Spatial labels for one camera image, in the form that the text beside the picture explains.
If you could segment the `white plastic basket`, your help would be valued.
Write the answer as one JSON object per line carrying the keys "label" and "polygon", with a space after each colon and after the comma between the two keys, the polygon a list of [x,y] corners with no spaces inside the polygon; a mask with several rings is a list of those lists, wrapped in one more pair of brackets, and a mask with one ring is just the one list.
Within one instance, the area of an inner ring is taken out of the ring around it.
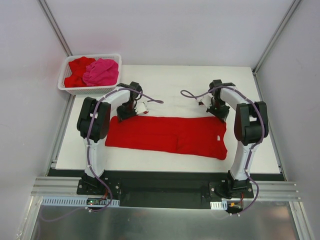
{"label": "white plastic basket", "polygon": [[[116,79],[115,84],[107,85],[107,86],[81,86],[81,87],[66,87],[65,80],[69,78],[73,71],[70,68],[69,63],[78,60],[81,57],[86,57],[89,59],[104,59],[104,60],[113,60],[118,64],[118,77]],[[102,53],[102,54],[85,54],[85,55],[72,55],[68,56],[64,63],[62,64],[62,69],[59,75],[57,86],[60,90],[66,91],[71,95],[90,95],[90,94],[104,94],[112,91],[117,84],[120,83],[121,78],[121,69],[122,69],[122,57],[118,53]]]}

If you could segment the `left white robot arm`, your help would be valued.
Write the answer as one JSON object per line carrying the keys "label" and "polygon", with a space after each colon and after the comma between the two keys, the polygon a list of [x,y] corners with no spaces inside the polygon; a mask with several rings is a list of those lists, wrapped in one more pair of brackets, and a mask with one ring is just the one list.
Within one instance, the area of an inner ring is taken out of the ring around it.
{"label": "left white robot arm", "polygon": [[107,96],[103,96],[102,100],[84,98],[76,124],[83,138],[86,154],[86,168],[78,183],[79,195],[103,195],[108,192],[101,160],[112,111],[116,110],[115,120],[119,122],[137,116],[137,100],[142,92],[140,84],[132,81],[130,84],[118,84]]}

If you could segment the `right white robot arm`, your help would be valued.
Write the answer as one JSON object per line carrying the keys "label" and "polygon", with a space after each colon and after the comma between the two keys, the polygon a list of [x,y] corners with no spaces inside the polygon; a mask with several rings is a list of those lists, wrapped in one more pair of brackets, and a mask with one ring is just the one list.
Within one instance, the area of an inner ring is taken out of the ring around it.
{"label": "right white robot arm", "polygon": [[231,199],[250,187],[250,168],[255,152],[269,134],[267,104],[264,101],[253,102],[235,84],[223,83],[220,79],[209,84],[209,93],[212,98],[207,112],[222,122],[226,121],[230,109],[235,110],[233,131],[237,149],[234,162],[226,180],[215,187],[215,194]]}

